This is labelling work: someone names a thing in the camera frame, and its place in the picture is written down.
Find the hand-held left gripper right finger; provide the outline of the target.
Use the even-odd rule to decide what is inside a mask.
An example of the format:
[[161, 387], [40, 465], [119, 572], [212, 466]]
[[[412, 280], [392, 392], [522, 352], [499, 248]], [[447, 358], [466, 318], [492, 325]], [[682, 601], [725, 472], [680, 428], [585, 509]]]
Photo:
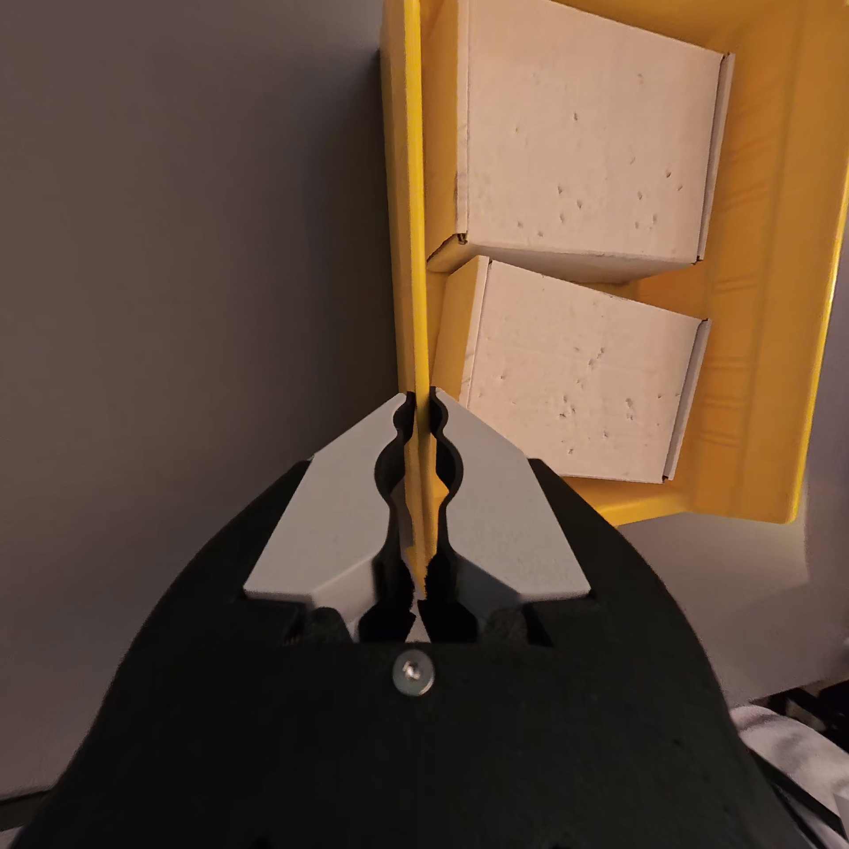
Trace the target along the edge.
[[502, 611], [521, 615], [529, 604], [589, 597], [589, 580], [525, 453], [436, 387], [430, 433], [447, 488], [425, 579], [430, 642], [476, 642]]

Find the yellow plastic bin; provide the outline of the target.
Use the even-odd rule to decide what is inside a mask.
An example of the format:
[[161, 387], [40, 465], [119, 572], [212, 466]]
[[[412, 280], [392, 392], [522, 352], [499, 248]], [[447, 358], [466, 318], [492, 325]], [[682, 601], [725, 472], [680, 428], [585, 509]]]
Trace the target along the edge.
[[[423, 47], [443, 2], [383, 2], [379, 40], [401, 391], [427, 431], [446, 273], [426, 270]], [[613, 525], [681, 512], [786, 523], [800, 504], [847, 213], [843, 1], [576, 2], [736, 54], [706, 259], [624, 295], [712, 321], [683, 469], [671, 486], [570, 482]], [[407, 547], [420, 589], [436, 552], [429, 436], [406, 449]]]

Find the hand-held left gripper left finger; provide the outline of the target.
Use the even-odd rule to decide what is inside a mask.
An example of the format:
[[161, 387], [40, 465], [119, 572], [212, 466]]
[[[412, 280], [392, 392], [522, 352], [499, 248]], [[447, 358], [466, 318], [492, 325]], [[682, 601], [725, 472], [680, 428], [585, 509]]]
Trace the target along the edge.
[[399, 393], [308, 461], [244, 584], [251, 600], [335, 610], [357, 639], [403, 641], [415, 620], [393, 494], [415, 394]]

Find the white cardboard box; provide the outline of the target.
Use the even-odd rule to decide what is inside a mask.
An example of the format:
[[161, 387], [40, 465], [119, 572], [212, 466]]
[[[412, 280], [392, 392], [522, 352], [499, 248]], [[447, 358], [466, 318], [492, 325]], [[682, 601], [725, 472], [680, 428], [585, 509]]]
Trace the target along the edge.
[[441, 2], [422, 48], [425, 253], [578, 283], [704, 259], [733, 54], [557, 2]]
[[711, 330], [475, 256], [447, 276], [432, 385], [557, 474], [674, 479]]

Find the person's white jacket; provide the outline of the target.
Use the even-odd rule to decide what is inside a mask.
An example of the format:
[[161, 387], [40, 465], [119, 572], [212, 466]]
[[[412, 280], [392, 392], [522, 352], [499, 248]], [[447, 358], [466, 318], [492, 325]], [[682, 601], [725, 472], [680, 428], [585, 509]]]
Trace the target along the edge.
[[846, 848], [847, 752], [765, 706], [736, 706], [730, 716], [807, 845]]

